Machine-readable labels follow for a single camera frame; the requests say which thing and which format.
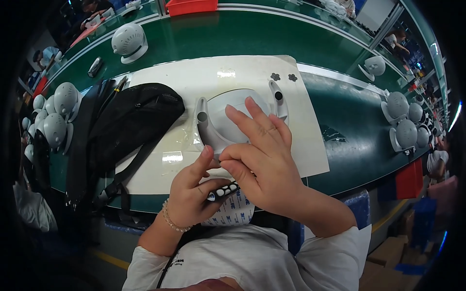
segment beaded bracelet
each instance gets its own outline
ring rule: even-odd
[[[184,228],[178,227],[171,221],[170,217],[168,216],[167,203],[168,203],[168,199],[165,200],[165,202],[162,204],[162,213],[164,214],[165,220],[167,221],[168,225],[171,226],[171,228],[173,228],[174,230],[180,231],[180,232],[187,232],[188,230],[190,230],[192,226],[188,226]]]

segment black mesh bag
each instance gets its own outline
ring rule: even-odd
[[[140,148],[130,165],[96,198],[106,204],[122,196],[122,208],[129,211],[129,196],[121,185],[136,172],[145,158],[184,113],[183,99],[159,83],[141,84],[123,90],[103,110],[89,135],[89,169],[104,177],[118,162]]]

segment person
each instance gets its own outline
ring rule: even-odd
[[[404,33],[404,30],[402,29],[392,30],[389,33],[387,33],[384,39],[389,43],[391,48],[398,47],[399,49],[404,50],[408,54],[410,53],[407,48],[399,44],[400,42],[406,39],[406,34]]]
[[[81,23],[81,31],[86,28],[86,20],[92,20],[97,15],[102,15],[102,13],[104,13],[110,8],[113,8],[113,10],[115,10],[113,4],[107,0],[84,0],[82,2],[82,10],[85,12],[87,17]]]
[[[441,150],[428,151],[421,156],[422,175],[436,179],[437,182],[443,181],[448,162],[449,143],[447,137],[440,143],[440,148]]]
[[[345,7],[348,18],[356,18],[356,5],[353,0],[336,0],[336,2]]]
[[[42,51],[37,50],[32,57],[32,61],[35,62],[41,70],[48,71],[53,65],[59,51],[60,50],[56,47],[46,47]]]
[[[302,183],[283,120],[265,115],[251,97],[245,105],[252,118],[230,105],[225,112],[251,143],[226,147],[219,165],[206,145],[175,176],[167,203],[134,249],[123,290],[358,289],[367,250],[358,250],[362,238],[352,211]],[[177,250],[182,231],[207,220],[223,204],[206,198],[230,180],[199,184],[207,170],[219,166],[255,206],[306,225],[316,237],[306,239],[294,257],[285,234],[248,224],[213,228]],[[368,243],[370,235],[363,239]]]

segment white t-shirt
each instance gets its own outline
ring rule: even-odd
[[[255,225],[218,227],[210,238],[181,248],[161,288],[185,288],[207,279],[230,277],[248,290],[357,291],[367,251],[358,247],[357,227],[328,238],[309,238],[294,257],[287,236]],[[366,235],[364,243],[370,240]],[[168,257],[138,246],[123,291],[155,289]]]
[[[391,48],[395,48],[395,42],[397,42],[397,37],[394,34],[390,34],[384,39],[390,44]]]
[[[427,170],[429,173],[436,167],[439,160],[442,160],[446,165],[448,153],[445,150],[435,150],[432,154],[429,154],[427,157]]]
[[[50,60],[52,59],[52,56],[53,55],[57,55],[57,53],[59,52],[60,50],[57,49],[56,47],[46,47],[43,51],[42,51],[42,59],[40,61],[41,65],[43,66],[48,66],[48,64],[50,63]]]
[[[336,3],[342,5],[346,9],[351,9],[352,13],[348,17],[354,18],[356,16],[356,5],[353,0],[336,0]]]

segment red plastic bin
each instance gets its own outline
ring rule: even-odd
[[[217,10],[219,0],[170,0],[166,7],[170,16]]]
[[[397,199],[416,198],[423,187],[421,158],[400,169],[395,180]]]

